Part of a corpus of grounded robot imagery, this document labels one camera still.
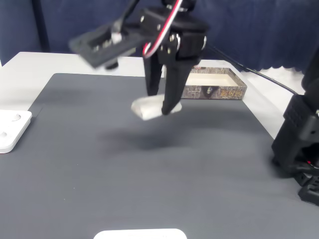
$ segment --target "white object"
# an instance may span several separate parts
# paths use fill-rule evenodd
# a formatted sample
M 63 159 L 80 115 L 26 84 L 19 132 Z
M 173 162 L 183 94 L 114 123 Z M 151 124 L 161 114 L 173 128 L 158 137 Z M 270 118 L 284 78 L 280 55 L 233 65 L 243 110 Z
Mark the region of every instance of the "white object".
M 187 239 L 179 229 L 104 231 L 94 239 Z
M 284 121 L 282 115 L 290 101 L 291 93 L 253 73 L 241 74 L 225 61 L 202 60 L 199 66 L 229 67 L 236 75 L 240 75 L 241 80 L 248 86 L 243 102 L 268 133 L 273 138 L 276 137 Z M 0 110 L 27 111 L 55 73 L 145 76 L 143 59 L 140 57 L 120 57 L 119 67 L 106 71 L 104 68 L 92 68 L 74 54 L 20 52 L 0 69 Z M 283 67 L 270 68 L 262 73 L 299 94 L 304 93 L 301 73 Z
M 31 121 L 28 111 L 0 110 L 0 153 L 13 150 Z
M 163 107 L 164 95 L 143 97 L 132 103 L 132 111 L 142 120 L 151 120 L 162 116 L 161 109 Z M 181 111 L 181 103 L 179 102 L 171 113 Z

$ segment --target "white table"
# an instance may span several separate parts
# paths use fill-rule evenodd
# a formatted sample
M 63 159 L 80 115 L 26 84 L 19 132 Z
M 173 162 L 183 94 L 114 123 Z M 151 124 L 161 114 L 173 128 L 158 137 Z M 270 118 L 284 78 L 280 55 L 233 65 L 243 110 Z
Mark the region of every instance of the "white table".
M 28 110 L 46 83 L 56 73 L 114 75 L 143 77 L 142 58 L 123 57 L 114 71 L 93 69 L 79 56 L 73 54 L 20 52 L 0 69 L 0 110 Z M 200 66 L 209 67 L 212 61 L 202 60 Z M 221 67 L 231 64 L 217 61 Z M 270 69 L 263 71 L 270 77 L 302 94 L 302 74 L 292 70 Z M 248 86 L 243 102 L 248 106 L 269 134 L 276 137 L 284 119 L 282 114 L 292 96 L 291 93 L 251 73 L 243 73 Z

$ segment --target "robotic arm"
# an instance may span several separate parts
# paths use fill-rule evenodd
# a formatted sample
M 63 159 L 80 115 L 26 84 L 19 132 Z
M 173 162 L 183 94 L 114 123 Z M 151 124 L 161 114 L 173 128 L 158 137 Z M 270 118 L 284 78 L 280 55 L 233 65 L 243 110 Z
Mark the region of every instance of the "robotic arm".
M 208 25 L 189 13 L 196 0 L 162 0 L 164 7 L 145 8 L 138 24 L 125 20 L 139 0 L 131 1 L 120 19 L 70 42 L 71 49 L 93 67 L 118 66 L 117 58 L 144 46 L 146 87 L 149 96 L 159 90 L 163 65 L 166 65 L 163 115 L 168 115 L 180 101 L 193 66 L 200 62 L 206 45 Z
M 159 90 L 166 65 L 163 115 L 180 101 L 193 66 L 200 62 L 209 29 L 190 15 L 196 0 L 162 0 L 164 7 L 145 8 L 140 22 L 126 23 L 139 0 L 132 0 L 122 17 L 70 42 L 71 49 L 93 67 L 118 66 L 117 58 L 144 46 L 146 87 L 149 96 Z M 319 206 L 319 51 L 302 82 L 306 93 L 295 95 L 284 114 L 285 122 L 274 143 L 274 161 L 301 186 L 302 200 Z

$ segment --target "white foam block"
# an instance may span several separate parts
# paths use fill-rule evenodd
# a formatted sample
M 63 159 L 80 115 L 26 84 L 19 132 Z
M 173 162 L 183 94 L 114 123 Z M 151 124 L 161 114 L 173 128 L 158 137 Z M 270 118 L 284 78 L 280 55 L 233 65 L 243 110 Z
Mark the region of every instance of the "white foam block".
M 142 120 L 151 120 L 162 116 L 161 109 L 163 107 L 164 95 L 143 97 L 132 103 L 132 111 Z M 181 111 L 181 103 L 179 102 L 171 113 Z

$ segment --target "red and white cable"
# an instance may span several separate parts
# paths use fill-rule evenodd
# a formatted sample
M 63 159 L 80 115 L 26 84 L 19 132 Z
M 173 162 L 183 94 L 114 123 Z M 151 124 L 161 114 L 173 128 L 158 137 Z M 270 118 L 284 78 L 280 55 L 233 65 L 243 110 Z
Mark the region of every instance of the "red and white cable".
M 182 4 L 183 0 L 176 0 L 174 7 L 172 8 L 163 29 L 161 30 L 160 34 L 158 35 L 155 43 L 152 45 L 151 43 L 147 43 L 145 44 L 144 48 L 143 48 L 143 57 L 144 58 L 149 58 L 152 55 L 154 55 L 154 53 L 158 50 L 158 48 L 160 47 L 161 43 L 164 40 L 164 37 L 166 36 L 167 32 L 170 29 L 170 26 L 172 25 L 178 10 Z

